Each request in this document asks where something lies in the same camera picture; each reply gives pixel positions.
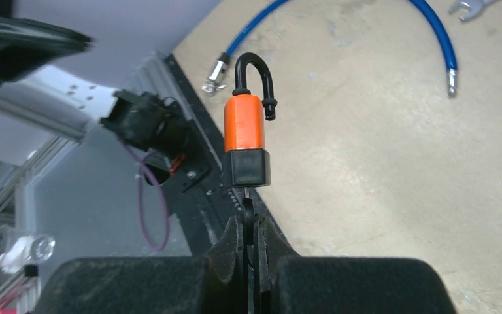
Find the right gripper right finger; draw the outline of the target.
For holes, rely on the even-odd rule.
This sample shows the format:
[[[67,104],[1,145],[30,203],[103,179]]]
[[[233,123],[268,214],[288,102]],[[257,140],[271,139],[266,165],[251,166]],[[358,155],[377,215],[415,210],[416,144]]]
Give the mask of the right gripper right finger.
[[[278,273],[278,262],[284,256],[298,253],[287,242],[275,222],[257,216],[253,227],[253,301],[254,313],[271,313],[271,289]]]

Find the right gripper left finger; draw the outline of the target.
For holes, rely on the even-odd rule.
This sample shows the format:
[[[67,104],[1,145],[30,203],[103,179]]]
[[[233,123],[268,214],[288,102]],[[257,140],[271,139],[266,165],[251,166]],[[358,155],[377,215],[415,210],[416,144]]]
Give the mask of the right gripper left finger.
[[[240,215],[228,220],[220,239],[206,253],[209,262],[205,313],[248,312],[248,265]]]

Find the orange black padlock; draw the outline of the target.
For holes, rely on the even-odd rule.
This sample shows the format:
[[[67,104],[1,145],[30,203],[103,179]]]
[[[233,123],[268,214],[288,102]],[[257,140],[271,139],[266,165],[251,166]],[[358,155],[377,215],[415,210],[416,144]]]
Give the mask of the orange black padlock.
[[[249,65],[260,75],[262,98],[248,89]],[[253,52],[239,56],[235,64],[235,89],[224,106],[224,186],[246,188],[271,184],[270,155],[265,146],[265,122],[276,118],[277,105],[273,78],[266,62]]]

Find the small silver cable lock keys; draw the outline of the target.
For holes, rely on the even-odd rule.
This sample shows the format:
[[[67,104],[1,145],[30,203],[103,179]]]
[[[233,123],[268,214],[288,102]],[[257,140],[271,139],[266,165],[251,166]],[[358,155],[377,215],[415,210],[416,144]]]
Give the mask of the small silver cable lock keys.
[[[201,89],[209,97],[212,97],[215,96],[220,90],[223,90],[226,86],[226,84],[222,84],[214,80],[208,80],[202,85]]]

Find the blue cable lock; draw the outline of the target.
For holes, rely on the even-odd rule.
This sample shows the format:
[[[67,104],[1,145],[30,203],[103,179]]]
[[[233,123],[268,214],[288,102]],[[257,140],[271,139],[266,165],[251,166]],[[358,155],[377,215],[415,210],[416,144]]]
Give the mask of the blue cable lock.
[[[249,36],[249,34],[251,34],[251,32],[255,28],[257,28],[264,19],[266,19],[266,17],[274,13],[285,3],[285,1],[273,1],[272,3],[264,7],[261,11],[259,11],[238,32],[238,34],[227,47],[227,50],[219,55],[206,81],[214,80],[223,84],[227,70],[229,69],[234,53],[236,52],[238,47],[246,40],[247,36]],[[439,42],[447,72],[447,93],[449,97],[455,97],[457,94],[458,63],[450,37],[437,14],[426,1],[411,1],[410,3],[414,5],[427,20]],[[246,85],[245,71],[249,63],[256,66],[256,69],[261,75],[261,79],[264,83],[272,83],[272,77],[265,62],[261,61],[260,58],[253,53],[242,54],[237,60],[237,64],[235,65],[235,72],[243,74],[242,77],[239,77],[237,79],[237,83]]]

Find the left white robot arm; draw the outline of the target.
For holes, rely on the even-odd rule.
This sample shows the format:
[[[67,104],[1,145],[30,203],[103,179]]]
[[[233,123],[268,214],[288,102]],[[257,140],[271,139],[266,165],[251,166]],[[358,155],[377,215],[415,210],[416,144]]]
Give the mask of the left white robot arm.
[[[0,161],[21,165],[53,135],[83,140],[110,93],[191,28],[145,1],[0,2]]]

